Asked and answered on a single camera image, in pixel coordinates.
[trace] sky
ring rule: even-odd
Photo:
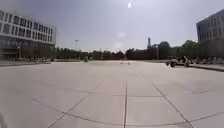
[[[196,23],[224,0],[0,0],[0,9],[54,26],[56,46],[92,50],[145,49],[197,41]]]

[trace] sun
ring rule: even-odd
[[[128,8],[131,8],[131,1],[128,2]]]

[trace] pavement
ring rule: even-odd
[[[147,62],[0,68],[2,128],[223,128],[224,73]]]
[[[206,70],[212,70],[212,71],[224,72],[224,66],[223,65],[215,65],[215,64],[191,64],[190,67],[192,67],[192,68],[206,69]]]
[[[5,67],[5,66],[36,65],[36,64],[50,64],[50,62],[0,61],[0,67]]]

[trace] building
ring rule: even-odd
[[[18,49],[21,57],[50,57],[55,44],[54,27],[0,9],[0,53]]]
[[[147,45],[147,49],[149,49],[151,47],[151,39],[148,38],[148,45]]]
[[[198,22],[198,56],[224,58],[224,9]]]
[[[224,9],[197,23],[198,42],[224,39]]]

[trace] road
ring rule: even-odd
[[[7,128],[223,128],[223,78],[135,61],[1,67],[0,122]]]

